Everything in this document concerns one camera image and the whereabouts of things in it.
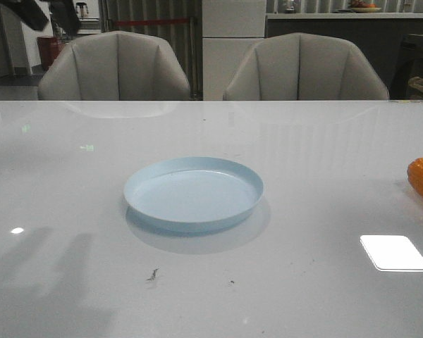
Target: floor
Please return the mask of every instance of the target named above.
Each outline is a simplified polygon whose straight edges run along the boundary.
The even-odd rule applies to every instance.
[[[0,77],[0,101],[37,100],[37,85],[42,75]]]

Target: bowl of fruit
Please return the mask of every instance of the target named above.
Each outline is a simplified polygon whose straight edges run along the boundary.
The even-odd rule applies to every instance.
[[[381,10],[381,7],[376,7],[375,4],[367,4],[362,0],[351,0],[350,9],[356,13],[374,13]]]

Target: gray chair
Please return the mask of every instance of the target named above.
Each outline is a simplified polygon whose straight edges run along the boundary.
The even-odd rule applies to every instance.
[[[251,46],[223,99],[387,100],[388,90],[352,42],[293,33]]]
[[[38,87],[41,100],[188,100],[190,85],[166,40],[129,32],[67,44]]]

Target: plate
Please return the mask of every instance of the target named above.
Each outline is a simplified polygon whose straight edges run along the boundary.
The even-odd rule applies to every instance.
[[[375,13],[381,10],[381,7],[350,7],[356,13]]]
[[[124,197],[145,224],[182,233],[222,230],[246,219],[263,194],[253,170],[222,158],[175,158],[149,165]]]

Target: table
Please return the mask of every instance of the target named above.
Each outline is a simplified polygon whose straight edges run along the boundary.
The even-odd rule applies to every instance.
[[[201,237],[135,224],[125,181],[183,156],[255,170],[254,214]],[[422,156],[423,101],[0,102],[0,338],[423,337],[423,272],[360,243],[423,255]]]

